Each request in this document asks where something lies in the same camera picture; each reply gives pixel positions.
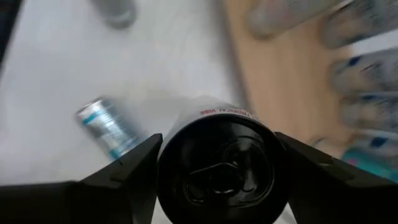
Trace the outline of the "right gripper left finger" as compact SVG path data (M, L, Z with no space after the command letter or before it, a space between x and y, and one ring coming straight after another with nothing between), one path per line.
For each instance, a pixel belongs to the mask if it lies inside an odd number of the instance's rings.
M154 134L83 180L0 186L0 224L150 224L162 141Z

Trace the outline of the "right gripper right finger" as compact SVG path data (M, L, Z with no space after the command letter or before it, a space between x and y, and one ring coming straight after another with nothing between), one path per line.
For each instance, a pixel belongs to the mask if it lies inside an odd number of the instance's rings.
M286 134L289 205L298 224L398 224L398 184Z

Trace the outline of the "wooden shelf with black frame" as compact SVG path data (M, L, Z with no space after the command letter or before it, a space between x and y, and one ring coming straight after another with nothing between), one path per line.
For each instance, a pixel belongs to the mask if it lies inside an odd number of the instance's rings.
M338 59L398 47L398 30L340 49L326 48L319 31L327 13L264 40L248 30L256 0L222 0L233 49L251 110L274 131L341 157L354 131L340 120L341 96L329 84L328 68Z

